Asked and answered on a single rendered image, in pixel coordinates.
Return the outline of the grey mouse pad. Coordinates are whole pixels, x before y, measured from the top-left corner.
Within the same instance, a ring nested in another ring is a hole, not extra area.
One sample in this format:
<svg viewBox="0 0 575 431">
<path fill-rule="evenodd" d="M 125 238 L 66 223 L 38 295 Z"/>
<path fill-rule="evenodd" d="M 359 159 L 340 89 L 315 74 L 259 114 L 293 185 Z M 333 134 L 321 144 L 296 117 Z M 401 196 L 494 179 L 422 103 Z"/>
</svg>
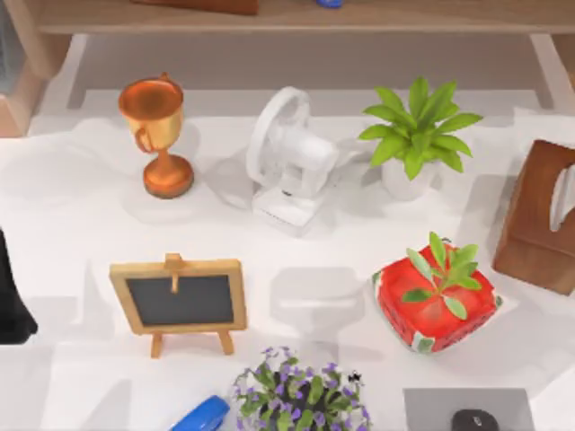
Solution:
<svg viewBox="0 0 575 431">
<path fill-rule="evenodd" d="M 519 388 L 425 388 L 404 391 L 409 431 L 451 431 L 460 409 L 491 413 L 500 431 L 535 431 L 529 399 Z"/>
</svg>

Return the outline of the black computer mouse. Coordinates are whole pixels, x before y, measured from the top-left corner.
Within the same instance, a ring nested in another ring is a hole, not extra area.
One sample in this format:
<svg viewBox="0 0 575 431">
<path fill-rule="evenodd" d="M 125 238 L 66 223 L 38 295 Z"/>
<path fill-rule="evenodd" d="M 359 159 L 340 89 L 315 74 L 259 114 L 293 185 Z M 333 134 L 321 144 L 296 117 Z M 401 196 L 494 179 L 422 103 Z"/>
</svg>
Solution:
<svg viewBox="0 0 575 431">
<path fill-rule="evenodd" d="M 500 431 L 500 425 L 483 409 L 460 409 L 451 418 L 451 431 Z"/>
</svg>

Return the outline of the white desk fan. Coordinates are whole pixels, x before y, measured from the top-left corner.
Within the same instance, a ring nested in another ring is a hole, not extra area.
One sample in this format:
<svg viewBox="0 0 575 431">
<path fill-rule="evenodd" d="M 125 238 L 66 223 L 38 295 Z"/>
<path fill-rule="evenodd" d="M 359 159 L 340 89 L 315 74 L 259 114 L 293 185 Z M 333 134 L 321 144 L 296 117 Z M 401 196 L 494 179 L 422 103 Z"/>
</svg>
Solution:
<svg viewBox="0 0 575 431">
<path fill-rule="evenodd" d="M 245 155 L 248 177 L 258 186 L 252 212 L 301 236 L 320 211 L 340 151 L 308 127 L 307 92 L 277 91 L 255 122 Z"/>
</svg>

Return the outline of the purple flowering plant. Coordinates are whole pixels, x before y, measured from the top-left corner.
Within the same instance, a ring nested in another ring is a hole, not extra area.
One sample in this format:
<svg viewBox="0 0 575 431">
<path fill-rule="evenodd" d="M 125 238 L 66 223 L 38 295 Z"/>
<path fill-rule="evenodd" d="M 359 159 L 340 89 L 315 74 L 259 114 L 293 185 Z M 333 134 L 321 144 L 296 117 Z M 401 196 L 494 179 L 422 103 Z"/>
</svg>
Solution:
<svg viewBox="0 0 575 431">
<path fill-rule="evenodd" d="M 302 365 L 288 347 L 262 354 L 234 380 L 236 431 L 372 431 L 361 374 Z"/>
</svg>

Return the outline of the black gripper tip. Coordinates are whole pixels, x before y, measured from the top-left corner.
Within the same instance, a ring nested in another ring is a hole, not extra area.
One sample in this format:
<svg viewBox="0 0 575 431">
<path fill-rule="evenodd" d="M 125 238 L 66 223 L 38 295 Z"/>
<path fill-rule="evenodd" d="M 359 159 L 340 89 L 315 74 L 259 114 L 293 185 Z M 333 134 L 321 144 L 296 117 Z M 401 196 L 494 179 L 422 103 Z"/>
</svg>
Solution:
<svg viewBox="0 0 575 431">
<path fill-rule="evenodd" d="M 0 228 L 0 345 L 20 345 L 38 331 L 13 279 L 4 232 Z"/>
</svg>

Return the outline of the wooden shelf unit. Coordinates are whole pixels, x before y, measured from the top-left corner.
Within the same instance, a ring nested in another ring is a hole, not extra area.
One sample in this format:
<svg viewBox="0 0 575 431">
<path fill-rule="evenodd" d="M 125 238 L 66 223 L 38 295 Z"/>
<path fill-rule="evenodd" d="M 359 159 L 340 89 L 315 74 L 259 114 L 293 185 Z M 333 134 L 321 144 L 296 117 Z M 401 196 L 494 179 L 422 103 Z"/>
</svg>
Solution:
<svg viewBox="0 0 575 431">
<path fill-rule="evenodd" d="M 70 109 L 91 90 L 119 90 L 169 73 L 205 114 L 236 113 L 234 92 L 299 84 L 357 92 L 381 78 L 406 84 L 418 71 L 475 87 L 524 88 L 562 63 L 539 101 L 575 112 L 575 0 L 315 0 L 254 2 L 255 15 L 164 8 L 133 0 L 0 0 L 26 56 L 33 91 L 65 61 L 80 62 Z"/>
</svg>

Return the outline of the wooden framed blackboard easel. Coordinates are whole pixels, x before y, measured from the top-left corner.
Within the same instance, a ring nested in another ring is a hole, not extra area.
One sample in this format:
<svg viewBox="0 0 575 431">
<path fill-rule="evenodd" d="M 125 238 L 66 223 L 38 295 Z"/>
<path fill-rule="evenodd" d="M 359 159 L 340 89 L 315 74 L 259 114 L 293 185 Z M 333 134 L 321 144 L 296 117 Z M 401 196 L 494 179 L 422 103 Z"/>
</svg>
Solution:
<svg viewBox="0 0 575 431">
<path fill-rule="evenodd" d="M 231 333 L 247 329 L 243 267 L 238 259 L 110 265 L 110 280 L 129 327 L 150 335 L 150 356 L 162 354 L 166 334 L 215 333 L 223 352 L 234 353 Z"/>
</svg>

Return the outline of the plant in red square pot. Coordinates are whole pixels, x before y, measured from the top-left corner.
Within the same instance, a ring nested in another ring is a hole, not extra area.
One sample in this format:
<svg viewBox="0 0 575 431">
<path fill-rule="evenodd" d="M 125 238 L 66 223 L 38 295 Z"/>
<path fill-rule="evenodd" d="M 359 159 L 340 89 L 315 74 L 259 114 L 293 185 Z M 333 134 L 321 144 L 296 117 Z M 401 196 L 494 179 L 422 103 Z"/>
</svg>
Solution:
<svg viewBox="0 0 575 431">
<path fill-rule="evenodd" d="M 478 330 L 502 305 L 478 269 L 479 247 L 458 247 L 436 233 L 371 277 L 376 304 L 411 350 L 440 352 Z"/>
</svg>

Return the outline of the green plant in white pot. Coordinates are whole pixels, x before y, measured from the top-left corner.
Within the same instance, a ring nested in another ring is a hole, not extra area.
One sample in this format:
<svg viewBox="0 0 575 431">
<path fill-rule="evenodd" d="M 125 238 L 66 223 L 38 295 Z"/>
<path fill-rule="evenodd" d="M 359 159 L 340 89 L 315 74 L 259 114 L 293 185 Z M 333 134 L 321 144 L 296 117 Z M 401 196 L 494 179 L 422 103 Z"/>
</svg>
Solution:
<svg viewBox="0 0 575 431">
<path fill-rule="evenodd" d="M 363 113 L 379 119 L 358 138 L 376 141 L 370 165 L 381 169 L 382 184 L 396 199 L 410 201 L 430 188 L 440 168 L 464 171 L 463 156 L 472 157 L 469 145 L 456 132 L 483 120 L 478 113 L 460 110 L 454 102 L 456 82 L 430 90 L 419 76 L 411 84 L 408 101 L 392 89 L 375 88 L 379 103 Z"/>
</svg>

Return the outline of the blue stapler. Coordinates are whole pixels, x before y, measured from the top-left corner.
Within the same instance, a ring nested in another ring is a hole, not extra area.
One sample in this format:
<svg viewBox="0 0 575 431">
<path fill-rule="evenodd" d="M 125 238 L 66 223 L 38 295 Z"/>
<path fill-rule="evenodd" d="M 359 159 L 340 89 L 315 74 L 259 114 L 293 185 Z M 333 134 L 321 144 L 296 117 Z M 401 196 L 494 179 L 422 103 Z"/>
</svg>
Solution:
<svg viewBox="0 0 575 431">
<path fill-rule="evenodd" d="M 224 423 L 230 406 L 213 395 L 175 423 L 169 431 L 217 431 Z"/>
</svg>

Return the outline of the bronze trophy cup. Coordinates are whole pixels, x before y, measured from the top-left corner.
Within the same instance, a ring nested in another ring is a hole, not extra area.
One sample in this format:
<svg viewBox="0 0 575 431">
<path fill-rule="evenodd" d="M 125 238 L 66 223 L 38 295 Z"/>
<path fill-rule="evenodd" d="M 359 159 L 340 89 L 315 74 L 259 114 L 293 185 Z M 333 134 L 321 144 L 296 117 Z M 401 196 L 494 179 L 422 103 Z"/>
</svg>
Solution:
<svg viewBox="0 0 575 431">
<path fill-rule="evenodd" d="M 186 158 L 169 152 L 183 124 L 181 87 L 163 72 L 127 85 L 118 105 L 138 149 L 155 155 L 143 170 L 146 191 L 162 199 L 186 193 L 194 181 L 193 168 Z"/>
</svg>

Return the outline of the brown wooden tissue box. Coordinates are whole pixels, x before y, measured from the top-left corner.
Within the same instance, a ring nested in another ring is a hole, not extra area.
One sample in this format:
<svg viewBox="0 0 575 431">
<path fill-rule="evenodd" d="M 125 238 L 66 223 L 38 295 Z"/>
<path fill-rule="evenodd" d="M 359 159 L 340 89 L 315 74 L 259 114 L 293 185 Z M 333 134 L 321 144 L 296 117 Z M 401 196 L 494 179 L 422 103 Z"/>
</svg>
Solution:
<svg viewBox="0 0 575 431">
<path fill-rule="evenodd" d="M 575 291 L 575 207 L 558 231 L 551 206 L 560 173 L 575 149 L 537 139 L 517 177 L 492 267 L 501 274 L 570 295 Z"/>
</svg>

